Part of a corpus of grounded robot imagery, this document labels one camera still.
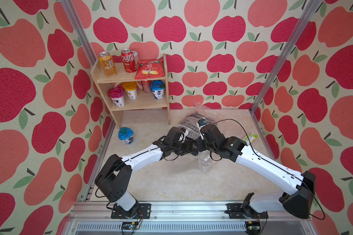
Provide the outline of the small red can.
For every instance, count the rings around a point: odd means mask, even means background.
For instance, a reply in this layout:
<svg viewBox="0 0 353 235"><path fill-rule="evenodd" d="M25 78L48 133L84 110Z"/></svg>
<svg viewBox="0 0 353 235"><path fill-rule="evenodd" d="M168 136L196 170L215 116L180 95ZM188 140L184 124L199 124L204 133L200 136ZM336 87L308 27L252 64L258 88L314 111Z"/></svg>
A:
<svg viewBox="0 0 353 235"><path fill-rule="evenodd" d="M151 89L151 81L145 80L145 81L141 81L142 84L142 88L144 93L151 93L152 89Z"/></svg>

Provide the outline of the houndstooth black white scarf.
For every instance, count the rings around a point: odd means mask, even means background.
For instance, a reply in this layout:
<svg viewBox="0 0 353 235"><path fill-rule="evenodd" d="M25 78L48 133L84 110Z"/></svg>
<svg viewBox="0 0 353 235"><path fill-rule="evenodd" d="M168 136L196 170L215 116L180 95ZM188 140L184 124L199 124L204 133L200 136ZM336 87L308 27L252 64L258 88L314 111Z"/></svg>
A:
<svg viewBox="0 0 353 235"><path fill-rule="evenodd" d="M191 133L192 135L194 134L198 134L200 135L200 131L199 128L197 126L197 122L200 119L205 118L203 115L195 112L192 114L189 114L187 116L185 116L178 124L179 128L184 128L185 130L187 130L189 133Z"/></svg>

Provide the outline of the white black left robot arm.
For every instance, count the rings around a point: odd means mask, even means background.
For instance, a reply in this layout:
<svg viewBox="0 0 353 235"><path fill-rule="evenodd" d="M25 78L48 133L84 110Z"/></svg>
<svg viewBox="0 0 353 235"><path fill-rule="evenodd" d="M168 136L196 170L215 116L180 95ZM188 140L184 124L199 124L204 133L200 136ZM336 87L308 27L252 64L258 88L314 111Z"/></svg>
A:
<svg viewBox="0 0 353 235"><path fill-rule="evenodd" d="M188 137L188 131L172 127L166 136L155 140L143 150L123 157L111 155L94 183L109 203L115 203L133 216L138 211L138 200L128 191L131 177L150 164L166 160L171 154L178 157L196 151L196 140Z"/></svg>

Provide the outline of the aluminium front rail frame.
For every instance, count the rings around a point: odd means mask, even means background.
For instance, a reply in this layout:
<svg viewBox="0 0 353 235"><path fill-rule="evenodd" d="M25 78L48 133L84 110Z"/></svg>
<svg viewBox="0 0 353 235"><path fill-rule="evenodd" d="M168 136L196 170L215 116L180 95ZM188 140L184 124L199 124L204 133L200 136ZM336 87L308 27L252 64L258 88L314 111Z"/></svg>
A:
<svg viewBox="0 0 353 235"><path fill-rule="evenodd" d="M285 211L267 217L240 218L240 201L147 201L135 219L121 219L107 202L76 203L62 235L316 235L311 220Z"/></svg>

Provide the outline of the pink lid cup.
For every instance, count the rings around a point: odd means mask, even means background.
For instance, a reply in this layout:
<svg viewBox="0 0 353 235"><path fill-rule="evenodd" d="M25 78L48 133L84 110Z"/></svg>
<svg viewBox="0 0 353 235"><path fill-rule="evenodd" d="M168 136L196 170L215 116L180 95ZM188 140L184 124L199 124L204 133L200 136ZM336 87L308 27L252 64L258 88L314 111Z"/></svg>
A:
<svg viewBox="0 0 353 235"><path fill-rule="evenodd" d="M108 96L117 107L125 106L124 90L121 87L115 87L108 91Z"/></svg>

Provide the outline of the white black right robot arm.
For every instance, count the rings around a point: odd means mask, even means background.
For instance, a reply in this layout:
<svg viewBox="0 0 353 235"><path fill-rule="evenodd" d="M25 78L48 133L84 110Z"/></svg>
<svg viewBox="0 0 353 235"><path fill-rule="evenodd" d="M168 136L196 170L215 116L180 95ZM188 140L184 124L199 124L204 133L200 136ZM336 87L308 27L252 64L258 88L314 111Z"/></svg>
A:
<svg viewBox="0 0 353 235"><path fill-rule="evenodd" d="M238 137L226 138L216 124L209 124L203 118L197 121L197 127L201 135L197 139L200 152L207 150L222 159L244 165L282 189L283 192L278 198L275 195L249 194L249 206L252 210L262 213L283 208L299 219L308 219L312 216L310 210L316 199L315 174L310 171L301 173L277 163L255 151L251 143Z"/></svg>

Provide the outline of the green white small box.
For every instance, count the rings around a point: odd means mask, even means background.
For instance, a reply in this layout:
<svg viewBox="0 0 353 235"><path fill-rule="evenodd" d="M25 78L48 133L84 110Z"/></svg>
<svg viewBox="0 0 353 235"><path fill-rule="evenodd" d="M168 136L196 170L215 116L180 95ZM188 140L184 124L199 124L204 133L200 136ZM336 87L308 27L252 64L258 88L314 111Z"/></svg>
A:
<svg viewBox="0 0 353 235"><path fill-rule="evenodd" d="M250 143L254 142L257 138L258 134L252 132L251 134L245 136L244 141L247 145L249 145Z"/></svg>

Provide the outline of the clear plastic vacuum bag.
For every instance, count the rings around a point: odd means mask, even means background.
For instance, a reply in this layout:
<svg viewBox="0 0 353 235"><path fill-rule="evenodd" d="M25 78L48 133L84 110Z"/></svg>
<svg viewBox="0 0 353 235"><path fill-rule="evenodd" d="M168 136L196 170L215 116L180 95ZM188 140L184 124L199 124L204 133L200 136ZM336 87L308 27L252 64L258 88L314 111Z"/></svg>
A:
<svg viewBox="0 0 353 235"><path fill-rule="evenodd" d="M185 116L178 124L177 128L184 132L182 144L167 144L171 150L175 150L177 156L190 154L199 163L199 170L208 173L212 170L212 165L216 161L212 154L217 154L220 161L229 159L236 162L242 155L242 149L249 142L237 137L226 138L217 127L219 122L225 121L214 110L206 105L197 104L193 113Z"/></svg>

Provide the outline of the blue lid cup on table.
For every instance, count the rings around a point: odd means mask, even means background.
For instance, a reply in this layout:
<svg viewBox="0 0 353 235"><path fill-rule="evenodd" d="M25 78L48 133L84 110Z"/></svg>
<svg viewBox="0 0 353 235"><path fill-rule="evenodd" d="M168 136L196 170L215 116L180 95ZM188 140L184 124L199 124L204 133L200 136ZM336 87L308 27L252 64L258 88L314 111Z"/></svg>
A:
<svg viewBox="0 0 353 235"><path fill-rule="evenodd" d="M118 132L119 140L123 141L126 145L130 145L133 139L133 130L128 127L121 127Z"/></svg>

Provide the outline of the wooden two-tier shelf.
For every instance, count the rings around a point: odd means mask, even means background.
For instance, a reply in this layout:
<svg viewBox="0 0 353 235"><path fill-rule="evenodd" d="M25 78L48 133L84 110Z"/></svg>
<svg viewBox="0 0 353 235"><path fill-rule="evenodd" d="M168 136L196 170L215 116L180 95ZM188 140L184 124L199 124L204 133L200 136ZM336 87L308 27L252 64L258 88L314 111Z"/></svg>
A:
<svg viewBox="0 0 353 235"><path fill-rule="evenodd" d="M99 59L96 59L90 74L96 84L98 91L100 92L104 103L110 114L115 121L116 127L122 127L122 121L124 116L124 111L129 110L141 110L141 109L167 109L167 120L171 123L170 118L170 103L169 103L169 87L168 87L168 68L166 55L163 55L163 71L164 76L158 78L145 79L145 81L160 80L164 83L164 89L162 93L164 97L161 99L155 99L153 92L145 93L142 90L141 80L136 79L136 73L128 73L124 69L123 63L115 63L117 74L115 76L106 76L103 68L100 64ZM124 95L125 105L123 107L118 107L113 99L108 95L109 90L124 85Z"/></svg>

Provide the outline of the yellow lid cup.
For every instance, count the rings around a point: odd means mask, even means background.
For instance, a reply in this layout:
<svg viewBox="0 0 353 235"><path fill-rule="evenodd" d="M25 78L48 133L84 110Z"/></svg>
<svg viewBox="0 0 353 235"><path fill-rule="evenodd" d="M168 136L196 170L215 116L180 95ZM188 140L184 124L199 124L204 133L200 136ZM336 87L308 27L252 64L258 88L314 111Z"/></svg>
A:
<svg viewBox="0 0 353 235"><path fill-rule="evenodd" d="M122 84L123 89L125 90L128 98L135 100L137 99L137 83L136 82L124 82Z"/></svg>

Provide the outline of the blue lid cup on shelf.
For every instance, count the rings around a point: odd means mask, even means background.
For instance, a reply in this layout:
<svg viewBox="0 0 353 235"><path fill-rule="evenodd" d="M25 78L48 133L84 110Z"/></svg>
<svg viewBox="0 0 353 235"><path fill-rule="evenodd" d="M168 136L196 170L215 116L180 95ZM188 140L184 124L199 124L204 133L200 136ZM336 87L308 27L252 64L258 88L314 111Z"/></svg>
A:
<svg viewBox="0 0 353 235"><path fill-rule="evenodd" d="M161 80L155 80L151 84L151 90L155 99L164 98L165 84Z"/></svg>

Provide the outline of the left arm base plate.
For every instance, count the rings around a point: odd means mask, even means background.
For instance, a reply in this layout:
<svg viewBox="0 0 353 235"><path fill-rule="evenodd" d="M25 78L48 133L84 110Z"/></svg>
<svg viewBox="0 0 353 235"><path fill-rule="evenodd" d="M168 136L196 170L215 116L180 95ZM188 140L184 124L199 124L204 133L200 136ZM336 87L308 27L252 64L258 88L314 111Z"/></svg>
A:
<svg viewBox="0 0 353 235"><path fill-rule="evenodd" d="M112 219L149 219L152 210L150 203L135 203L129 210L124 210L121 206L114 204L111 209Z"/></svg>

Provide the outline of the red chips bag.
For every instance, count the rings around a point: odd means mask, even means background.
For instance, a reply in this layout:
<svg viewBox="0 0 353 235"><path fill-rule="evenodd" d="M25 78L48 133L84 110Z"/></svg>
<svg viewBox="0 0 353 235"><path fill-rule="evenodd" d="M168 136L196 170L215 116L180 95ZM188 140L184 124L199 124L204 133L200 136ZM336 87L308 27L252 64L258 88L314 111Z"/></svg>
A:
<svg viewBox="0 0 353 235"><path fill-rule="evenodd" d="M163 77L164 72L164 59L147 59L139 60L137 65L136 80L147 80L153 78Z"/></svg>

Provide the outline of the orange soda can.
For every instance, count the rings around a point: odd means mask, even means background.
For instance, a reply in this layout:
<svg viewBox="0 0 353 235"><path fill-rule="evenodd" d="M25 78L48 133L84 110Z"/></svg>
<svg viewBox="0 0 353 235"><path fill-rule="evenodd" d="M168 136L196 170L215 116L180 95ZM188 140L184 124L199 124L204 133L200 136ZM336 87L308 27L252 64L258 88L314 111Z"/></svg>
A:
<svg viewBox="0 0 353 235"><path fill-rule="evenodd" d="M115 63L109 52L101 52L99 61L106 76L115 76L117 74Z"/></svg>

